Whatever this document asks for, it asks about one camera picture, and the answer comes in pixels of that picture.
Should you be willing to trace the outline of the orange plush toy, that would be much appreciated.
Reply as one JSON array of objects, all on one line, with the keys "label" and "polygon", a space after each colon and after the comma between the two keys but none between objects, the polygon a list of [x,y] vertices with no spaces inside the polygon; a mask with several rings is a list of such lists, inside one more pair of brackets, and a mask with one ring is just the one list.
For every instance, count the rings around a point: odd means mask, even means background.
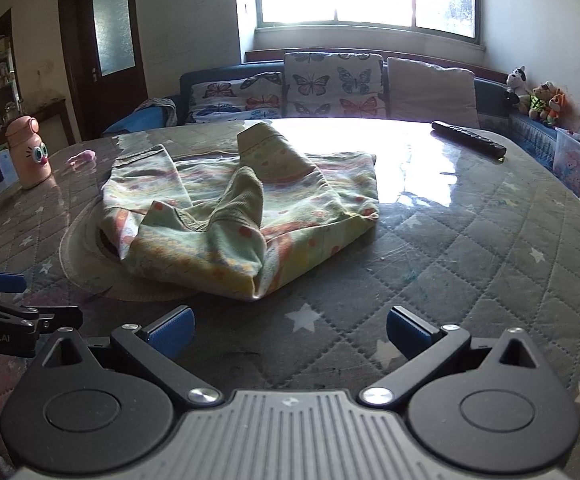
[{"label": "orange plush toy", "polygon": [[568,100],[566,94],[557,89],[555,94],[548,102],[548,115],[545,118],[545,125],[555,128],[558,125],[560,116],[567,110]]}]

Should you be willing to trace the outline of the black white plush toy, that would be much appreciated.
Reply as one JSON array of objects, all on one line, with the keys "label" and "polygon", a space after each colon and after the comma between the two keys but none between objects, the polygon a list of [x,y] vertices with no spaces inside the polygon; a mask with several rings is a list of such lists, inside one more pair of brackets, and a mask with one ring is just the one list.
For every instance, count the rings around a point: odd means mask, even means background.
[{"label": "black white plush toy", "polygon": [[509,106],[526,105],[530,102],[530,90],[524,65],[516,67],[508,74],[506,87],[506,102]]}]

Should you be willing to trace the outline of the clear plastic storage box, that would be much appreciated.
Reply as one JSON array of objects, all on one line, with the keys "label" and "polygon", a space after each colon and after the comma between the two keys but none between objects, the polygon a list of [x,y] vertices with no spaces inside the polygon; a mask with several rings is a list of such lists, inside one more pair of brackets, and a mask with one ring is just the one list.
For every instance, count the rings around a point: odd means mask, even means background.
[{"label": "clear plastic storage box", "polygon": [[557,129],[554,175],[576,196],[580,197],[580,136]]}]

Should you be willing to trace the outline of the blue sofa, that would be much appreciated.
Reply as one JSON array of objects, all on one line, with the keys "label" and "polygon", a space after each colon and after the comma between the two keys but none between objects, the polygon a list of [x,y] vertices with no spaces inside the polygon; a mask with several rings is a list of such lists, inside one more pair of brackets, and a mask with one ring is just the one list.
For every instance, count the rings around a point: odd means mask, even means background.
[{"label": "blue sofa", "polygon": [[[187,120],[190,89],[194,84],[246,78],[263,72],[283,73],[282,62],[244,63],[184,73],[179,78],[179,92],[168,96],[177,105],[177,125],[182,126]],[[474,84],[476,85],[476,110],[481,128],[506,136],[540,165],[552,171],[557,131],[540,122],[533,122],[528,116],[520,115],[509,106],[506,102],[506,87],[501,82],[476,77]],[[138,115],[133,112],[112,124],[104,130],[102,135],[113,136],[144,130],[150,129],[141,129]]]}]

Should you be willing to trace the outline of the plain beige cushion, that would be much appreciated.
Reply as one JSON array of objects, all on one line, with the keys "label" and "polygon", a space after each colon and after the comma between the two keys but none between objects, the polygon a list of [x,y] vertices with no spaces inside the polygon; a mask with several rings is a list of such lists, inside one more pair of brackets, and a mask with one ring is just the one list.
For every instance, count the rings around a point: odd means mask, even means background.
[{"label": "plain beige cushion", "polygon": [[478,128],[474,73],[460,67],[388,58],[390,117]]}]

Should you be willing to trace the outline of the upright butterfly cushion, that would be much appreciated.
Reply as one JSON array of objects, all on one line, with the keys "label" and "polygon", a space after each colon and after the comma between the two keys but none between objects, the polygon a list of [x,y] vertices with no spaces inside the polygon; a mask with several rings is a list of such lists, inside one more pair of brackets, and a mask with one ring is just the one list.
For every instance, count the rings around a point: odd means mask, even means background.
[{"label": "upright butterfly cushion", "polygon": [[289,118],[384,119],[383,58],[375,53],[284,55]]}]

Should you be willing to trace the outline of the grey blanket on sofa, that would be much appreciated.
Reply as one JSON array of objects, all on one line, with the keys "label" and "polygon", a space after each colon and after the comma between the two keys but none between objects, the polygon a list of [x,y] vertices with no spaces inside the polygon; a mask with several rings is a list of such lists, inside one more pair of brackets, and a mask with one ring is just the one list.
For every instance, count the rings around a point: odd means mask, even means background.
[{"label": "grey blanket on sofa", "polygon": [[151,98],[135,108],[141,129],[174,127],[178,124],[177,105],[171,98]]}]

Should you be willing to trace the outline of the dark wooden side table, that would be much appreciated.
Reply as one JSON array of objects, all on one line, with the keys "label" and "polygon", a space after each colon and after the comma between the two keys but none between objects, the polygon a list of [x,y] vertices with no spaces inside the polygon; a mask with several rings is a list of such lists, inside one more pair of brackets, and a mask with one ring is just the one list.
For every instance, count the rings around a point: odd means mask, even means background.
[{"label": "dark wooden side table", "polygon": [[53,99],[36,107],[25,107],[23,111],[40,123],[40,136],[47,144],[49,154],[56,154],[76,142],[66,98]]}]

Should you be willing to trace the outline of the pink cartoon bottle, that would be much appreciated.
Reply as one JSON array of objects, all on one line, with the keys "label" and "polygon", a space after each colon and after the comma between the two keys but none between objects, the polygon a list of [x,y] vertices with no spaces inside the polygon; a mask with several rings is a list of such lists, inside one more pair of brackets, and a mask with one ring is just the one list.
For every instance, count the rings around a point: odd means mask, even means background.
[{"label": "pink cartoon bottle", "polygon": [[40,125],[32,116],[16,118],[6,130],[10,157],[25,190],[34,188],[51,175],[48,148],[39,132]]}]

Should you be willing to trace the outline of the colourful patterned child shirt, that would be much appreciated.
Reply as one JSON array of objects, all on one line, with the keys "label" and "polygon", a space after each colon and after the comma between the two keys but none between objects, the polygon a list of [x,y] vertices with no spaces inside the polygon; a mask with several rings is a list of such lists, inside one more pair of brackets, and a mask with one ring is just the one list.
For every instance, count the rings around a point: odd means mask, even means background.
[{"label": "colourful patterned child shirt", "polygon": [[232,156],[119,157],[101,229],[138,278],[259,300],[340,252],[379,219],[374,155],[308,156],[256,124]]}]

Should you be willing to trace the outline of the lying butterfly cushion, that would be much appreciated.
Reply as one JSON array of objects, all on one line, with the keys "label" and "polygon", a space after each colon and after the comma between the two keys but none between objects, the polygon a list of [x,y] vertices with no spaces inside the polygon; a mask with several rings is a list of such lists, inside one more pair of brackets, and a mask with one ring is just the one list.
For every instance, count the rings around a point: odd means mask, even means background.
[{"label": "lying butterfly cushion", "polygon": [[190,89],[187,122],[274,119],[282,115],[281,72],[233,80],[205,81]]}]

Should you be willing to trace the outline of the small pink toy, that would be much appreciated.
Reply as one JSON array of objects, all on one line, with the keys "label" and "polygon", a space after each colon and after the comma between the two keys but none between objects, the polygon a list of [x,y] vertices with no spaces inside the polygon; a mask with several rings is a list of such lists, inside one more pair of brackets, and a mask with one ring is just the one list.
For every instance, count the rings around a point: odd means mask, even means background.
[{"label": "small pink toy", "polygon": [[96,152],[93,150],[84,150],[81,151],[73,156],[71,156],[67,161],[66,164],[71,167],[73,170],[77,170],[78,168],[82,168],[83,166],[94,164],[96,162]]}]

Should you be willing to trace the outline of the black remote control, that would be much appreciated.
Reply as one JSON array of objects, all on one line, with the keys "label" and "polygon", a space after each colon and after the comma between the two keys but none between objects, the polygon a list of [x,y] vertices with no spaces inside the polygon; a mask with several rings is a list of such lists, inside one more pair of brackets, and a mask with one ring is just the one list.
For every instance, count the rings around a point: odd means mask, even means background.
[{"label": "black remote control", "polygon": [[507,149],[503,144],[497,143],[487,136],[481,136],[471,130],[455,125],[450,125],[447,122],[439,122],[436,120],[431,123],[432,130],[442,138],[458,143],[466,148],[471,148],[473,151],[481,153],[489,158],[499,160],[504,159]]}]

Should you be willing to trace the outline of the dark wooden door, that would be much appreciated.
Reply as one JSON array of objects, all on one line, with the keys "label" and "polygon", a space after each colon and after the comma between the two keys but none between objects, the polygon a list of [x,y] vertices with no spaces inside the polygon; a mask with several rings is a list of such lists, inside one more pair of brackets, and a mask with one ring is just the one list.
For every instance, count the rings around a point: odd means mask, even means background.
[{"label": "dark wooden door", "polygon": [[66,76],[85,141],[148,98],[136,0],[58,0]]}]

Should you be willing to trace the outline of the brown bear plush toy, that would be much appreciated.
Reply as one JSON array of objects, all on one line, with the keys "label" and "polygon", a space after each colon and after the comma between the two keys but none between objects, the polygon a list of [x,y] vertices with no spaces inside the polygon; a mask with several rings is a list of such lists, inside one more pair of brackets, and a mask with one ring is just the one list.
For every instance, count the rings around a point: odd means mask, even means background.
[{"label": "brown bear plush toy", "polygon": [[549,102],[556,93],[556,86],[551,81],[545,81],[535,87],[530,93],[528,116],[536,122],[547,118]]}]

